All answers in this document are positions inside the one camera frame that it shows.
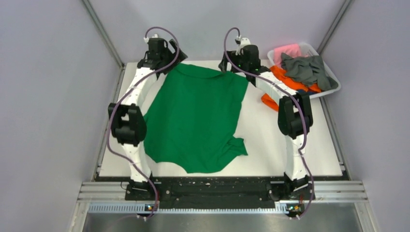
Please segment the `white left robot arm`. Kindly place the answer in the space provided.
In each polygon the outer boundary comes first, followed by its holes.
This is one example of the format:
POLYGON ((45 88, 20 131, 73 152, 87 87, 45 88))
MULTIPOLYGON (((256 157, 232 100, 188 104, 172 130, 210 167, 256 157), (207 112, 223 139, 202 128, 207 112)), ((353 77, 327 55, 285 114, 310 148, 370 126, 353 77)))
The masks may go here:
POLYGON ((160 75, 166 75, 177 64, 187 58, 176 40, 147 38, 148 50, 137 63, 136 73, 129 87, 116 102, 108 106, 111 137, 122 146, 123 153, 108 150, 125 159, 130 166, 131 176, 126 188, 126 200, 153 201, 157 203, 159 193, 152 180, 152 171, 143 154, 143 141, 147 134, 141 105, 160 75))

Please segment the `green t shirt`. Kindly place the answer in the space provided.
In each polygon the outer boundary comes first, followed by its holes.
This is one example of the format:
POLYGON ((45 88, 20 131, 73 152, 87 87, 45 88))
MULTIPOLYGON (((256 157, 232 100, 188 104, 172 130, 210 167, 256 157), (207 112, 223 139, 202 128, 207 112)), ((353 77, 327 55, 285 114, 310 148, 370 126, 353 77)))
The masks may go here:
POLYGON ((247 155, 235 137, 248 81, 232 72, 178 64, 149 106, 144 119, 145 153, 187 173, 216 173, 247 155))

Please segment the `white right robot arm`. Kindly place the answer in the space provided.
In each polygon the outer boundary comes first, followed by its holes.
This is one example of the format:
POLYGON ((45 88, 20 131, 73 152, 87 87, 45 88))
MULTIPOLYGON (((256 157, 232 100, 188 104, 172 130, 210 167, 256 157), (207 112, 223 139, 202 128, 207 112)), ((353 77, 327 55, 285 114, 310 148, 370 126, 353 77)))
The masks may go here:
POLYGON ((259 50, 255 45, 245 45, 237 51, 223 51, 219 65, 221 71, 227 70, 243 73, 248 81, 256 87, 266 86, 265 92, 278 105, 278 128, 285 137, 286 167, 283 189, 272 193, 273 200, 284 198, 310 200, 314 198, 314 179, 307 166, 305 146, 313 116, 310 97, 288 88, 276 78, 273 72, 261 64, 259 50))

